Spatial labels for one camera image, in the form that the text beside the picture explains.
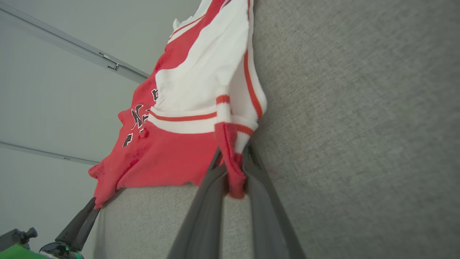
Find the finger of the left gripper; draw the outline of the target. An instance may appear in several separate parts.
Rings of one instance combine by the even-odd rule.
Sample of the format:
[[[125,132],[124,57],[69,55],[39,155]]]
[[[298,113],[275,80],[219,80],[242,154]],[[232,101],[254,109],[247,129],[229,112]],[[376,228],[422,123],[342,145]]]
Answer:
[[[95,223],[95,198],[77,213],[70,223],[56,237],[56,242],[63,242],[74,249],[82,249]]]
[[[71,221],[70,246],[79,252],[82,251],[99,214],[99,210],[95,208],[95,203],[96,198],[91,198]]]

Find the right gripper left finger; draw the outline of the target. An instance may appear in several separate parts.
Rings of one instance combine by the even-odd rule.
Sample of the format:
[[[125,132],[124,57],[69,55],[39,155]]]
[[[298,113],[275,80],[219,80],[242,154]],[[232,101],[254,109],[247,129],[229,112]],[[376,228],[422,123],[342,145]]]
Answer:
[[[171,246],[168,259],[221,257],[223,201],[228,189],[228,172],[223,154],[217,149]]]

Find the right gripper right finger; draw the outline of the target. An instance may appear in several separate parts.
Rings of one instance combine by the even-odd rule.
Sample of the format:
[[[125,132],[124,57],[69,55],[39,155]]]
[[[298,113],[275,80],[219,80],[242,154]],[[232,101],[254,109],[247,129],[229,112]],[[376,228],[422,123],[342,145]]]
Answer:
[[[255,145],[243,151],[246,193],[252,213],[255,259],[305,259],[306,255]]]

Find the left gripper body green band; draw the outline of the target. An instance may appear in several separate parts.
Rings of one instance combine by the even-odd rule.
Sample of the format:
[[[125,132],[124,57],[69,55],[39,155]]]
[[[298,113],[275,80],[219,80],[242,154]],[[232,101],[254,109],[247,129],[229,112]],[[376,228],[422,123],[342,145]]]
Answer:
[[[64,242],[52,242],[35,253],[19,243],[1,244],[1,259],[83,259],[81,252]]]

